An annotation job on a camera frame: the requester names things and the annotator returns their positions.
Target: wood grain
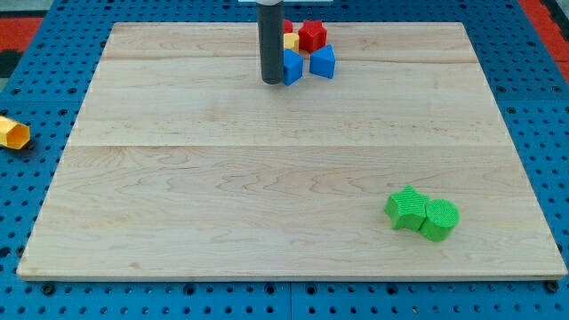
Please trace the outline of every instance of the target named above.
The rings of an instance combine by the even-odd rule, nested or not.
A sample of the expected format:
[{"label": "wood grain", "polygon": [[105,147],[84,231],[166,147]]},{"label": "wood grain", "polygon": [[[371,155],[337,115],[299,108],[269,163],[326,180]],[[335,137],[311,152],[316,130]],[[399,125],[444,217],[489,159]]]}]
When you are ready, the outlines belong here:
[{"label": "wood grain", "polygon": [[[566,275],[462,25],[326,26],[336,77],[285,87],[260,82],[254,24],[116,24],[18,274]],[[405,184],[457,204],[449,239],[390,229]]]}]

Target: toy block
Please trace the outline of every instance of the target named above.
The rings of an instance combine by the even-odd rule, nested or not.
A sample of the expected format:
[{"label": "toy block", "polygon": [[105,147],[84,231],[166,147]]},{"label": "toy block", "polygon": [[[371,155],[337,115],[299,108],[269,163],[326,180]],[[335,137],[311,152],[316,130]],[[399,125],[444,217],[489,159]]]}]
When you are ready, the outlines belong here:
[{"label": "toy block", "polygon": [[284,79],[286,85],[293,84],[302,77],[304,58],[291,49],[284,50]]},{"label": "toy block", "polygon": [[291,49],[292,51],[299,52],[299,35],[294,33],[287,33],[283,36],[284,49]]},{"label": "toy block", "polygon": [[430,241],[443,241],[459,223],[461,215],[458,208],[450,201],[435,199],[425,207],[427,218],[419,232]]},{"label": "toy block", "polygon": [[292,33],[294,32],[293,23],[290,20],[284,19],[283,20],[283,33]]},{"label": "toy block", "polygon": [[330,44],[310,55],[310,73],[312,74],[332,79],[335,67],[336,58]]},{"label": "toy block", "polygon": [[0,116],[0,144],[7,148],[21,149],[29,141],[29,127]]},{"label": "toy block", "polygon": [[384,211],[391,218],[391,227],[419,230],[426,218],[428,201],[428,196],[418,193],[412,186],[405,186],[403,191],[389,196]]},{"label": "toy block", "polygon": [[301,37],[300,48],[312,53],[326,45],[327,30],[322,26],[322,21],[304,20],[299,29]]}]

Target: blue cube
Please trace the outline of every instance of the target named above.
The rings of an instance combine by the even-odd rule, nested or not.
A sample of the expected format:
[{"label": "blue cube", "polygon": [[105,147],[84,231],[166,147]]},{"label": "blue cube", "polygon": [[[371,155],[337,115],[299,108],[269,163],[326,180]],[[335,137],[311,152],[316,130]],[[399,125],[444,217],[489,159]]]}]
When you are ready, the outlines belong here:
[{"label": "blue cube", "polygon": [[296,80],[302,78],[302,67],[304,66],[304,58],[291,49],[284,50],[284,77],[283,83],[286,85],[293,84]]},{"label": "blue cube", "polygon": [[336,67],[336,58],[334,57],[334,49],[331,44],[320,48],[310,55],[310,73],[334,78],[334,68]]}]

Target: green block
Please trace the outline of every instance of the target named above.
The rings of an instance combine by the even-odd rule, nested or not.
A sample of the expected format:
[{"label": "green block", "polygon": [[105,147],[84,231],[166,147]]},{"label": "green block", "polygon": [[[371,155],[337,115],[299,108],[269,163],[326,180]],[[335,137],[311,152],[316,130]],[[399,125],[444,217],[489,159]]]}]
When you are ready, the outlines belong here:
[{"label": "green block", "polygon": [[443,241],[459,223],[459,209],[452,202],[435,199],[426,206],[427,218],[419,232],[430,241]]},{"label": "green block", "polygon": [[418,193],[412,186],[389,196],[384,211],[391,218],[391,227],[419,230],[427,216],[425,204],[428,201],[428,196]]}]

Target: yellow block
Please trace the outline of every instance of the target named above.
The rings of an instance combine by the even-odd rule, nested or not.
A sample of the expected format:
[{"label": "yellow block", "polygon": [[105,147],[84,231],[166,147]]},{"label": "yellow block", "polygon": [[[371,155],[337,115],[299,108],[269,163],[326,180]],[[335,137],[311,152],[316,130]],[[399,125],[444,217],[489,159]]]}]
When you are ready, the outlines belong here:
[{"label": "yellow block", "polygon": [[29,127],[0,116],[0,144],[8,148],[21,149],[29,141]]},{"label": "yellow block", "polygon": [[295,33],[288,33],[283,35],[284,49],[292,49],[296,53],[299,52],[299,41],[301,38]]}]

